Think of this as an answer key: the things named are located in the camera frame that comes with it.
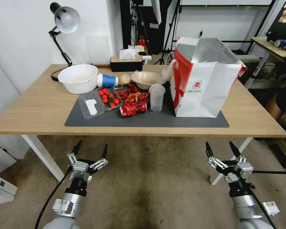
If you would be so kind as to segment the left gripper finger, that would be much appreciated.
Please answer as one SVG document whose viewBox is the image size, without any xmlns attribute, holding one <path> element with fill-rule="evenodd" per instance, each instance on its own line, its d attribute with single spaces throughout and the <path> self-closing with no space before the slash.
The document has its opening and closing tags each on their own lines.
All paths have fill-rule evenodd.
<svg viewBox="0 0 286 229">
<path fill-rule="evenodd" d="M 70 164 L 73 166 L 76 162 L 77 162 L 77 158 L 76 158 L 76 155 L 78 154 L 79 152 L 79 149 L 81 147 L 81 144 L 82 144 L 82 140 L 80 140 L 73 148 L 72 152 L 71 153 L 68 153 L 67 154 L 67 157 L 70 161 Z"/>
<path fill-rule="evenodd" d="M 90 165 L 90 169 L 92 169 L 92 170 L 100 170 L 101 168 L 103 168 L 104 166 L 106 166 L 108 164 L 107 147 L 108 147 L 108 144 L 106 144 L 105 147 L 104 147 L 102 158 L 100 160 L 98 160 L 97 162 L 91 164 Z"/>
</svg>

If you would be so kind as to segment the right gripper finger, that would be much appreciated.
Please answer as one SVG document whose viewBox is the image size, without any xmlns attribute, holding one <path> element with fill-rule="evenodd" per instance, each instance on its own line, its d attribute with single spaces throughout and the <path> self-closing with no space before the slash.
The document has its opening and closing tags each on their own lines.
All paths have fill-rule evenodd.
<svg viewBox="0 0 286 229">
<path fill-rule="evenodd" d="M 213 167 L 213 168 L 221 168 L 221 169 L 225 169 L 227 168 L 227 165 L 225 163 L 223 163 L 222 161 L 220 161 L 219 159 L 214 157 L 213 151 L 209 145 L 208 142 L 206 142 L 206 154 L 208 157 L 208 163 Z"/>
<path fill-rule="evenodd" d="M 245 163 L 247 162 L 246 157 L 240 154 L 239 149 L 230 141 L 229 142 L 231 150 L 235 156 L 235 159 L 230 160 L 230 165 L 236 165 L 237 163 Z"/>
</svg>

